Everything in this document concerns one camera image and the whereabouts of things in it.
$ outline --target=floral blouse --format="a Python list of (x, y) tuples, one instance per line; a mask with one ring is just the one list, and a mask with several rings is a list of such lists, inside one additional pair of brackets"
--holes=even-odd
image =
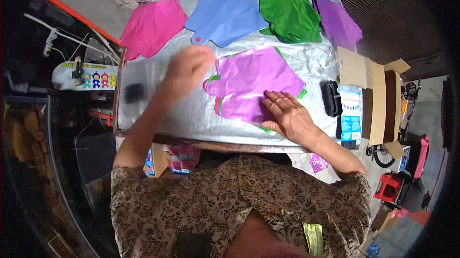
[(252, 156), (185, 179), (147, 178), (141, 167), (116, 167), (111, 197), (121, 257), (176, 257), (183, 233), (212, 233), (210, 257), (223, 257), (252, 209), (283, 241), (308, 252), (303, 224), (319, 224), (324, 257), (354, 257), (371, 222), (364, 175), (327, 184)]

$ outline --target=orange pipe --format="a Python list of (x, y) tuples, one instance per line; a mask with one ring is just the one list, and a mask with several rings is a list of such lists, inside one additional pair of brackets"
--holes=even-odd
[(99, 31), (99, 33), (102, 34), (102, 36), (105, 36), (109, 40), (111, 40), (114, 43), (118, 44), (118, 41), (115, 38), (113, 38), (107, 32), (103, 31), (102, 29), (97, 27), (95, 24), (93, 24), (92, 22), (90, 22), (89, 20), (84, 18), (81, 14), (77, 13), (72, 8), (70, 8), (70, 7), (66, 6), (65, 4), (63, 4), (61, 1), (59, 1), (59, 0), (48, 0), (48, 1), (51, 2), (52, 4), (54, 4), (55, 6), (57, 6), (58, 8), (60, 8), (61, 10), (65, 11), (66, 13), (70, 14), (71, 16), (75, 17), (76, 19), (78, 19), (82, 23), (86, 24), (87, 26)]

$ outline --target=cartoon sticker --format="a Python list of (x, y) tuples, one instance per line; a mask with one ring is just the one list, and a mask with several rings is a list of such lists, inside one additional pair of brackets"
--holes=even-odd
[(83, 88), (91, 88), (91, 74), (89, 72), (83, 74), (83, 80), (85, 81)]
[(115, 76), (115, 74), (112, 72), (112, 74), (110, 75), (110, 87), (115, 88), (115, 85), (116, 85), (116, 76)]
[(102, 83), (102, 88), (106, 88), (106, 87), (109, 87), (109, 76), (107, 75), (107, 73), (103, 73), (101, 75), (101, 83)]
[(100, 87), (101, 87), (101, 85), (99, 84), (100, 75), (98, 74), (97, 71), (92, 75), (92, 78), (93, 78), (93, 80), (92, 80), (92, 83), (93, 83), (92, 87), (93, 87), (93, 88), (96, 88), (96, 87), (97, 87), (97, 88), (100, 88)]

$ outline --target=cardboard packaging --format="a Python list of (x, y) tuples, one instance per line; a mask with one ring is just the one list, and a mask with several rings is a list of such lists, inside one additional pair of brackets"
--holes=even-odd
[(340, 83), (363, 88), (362, 134), (369, 145), (383, 144), (399, 159), (403, 147), (397, 141), (401, 123), (400, 74), (410, 66), (402, 59), (380, 65), (348, 49), (337, 47)]

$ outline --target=plastic stool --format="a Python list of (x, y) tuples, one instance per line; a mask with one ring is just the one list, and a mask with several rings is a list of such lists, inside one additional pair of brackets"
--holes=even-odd
[(380, 176), (379, 186), (380, 190), (374, 193), (374, 198), (395, 203), (398, 197), (399, 191), (401, 190), (403, 179), (400, 178), (396, 173), (385, 173)]

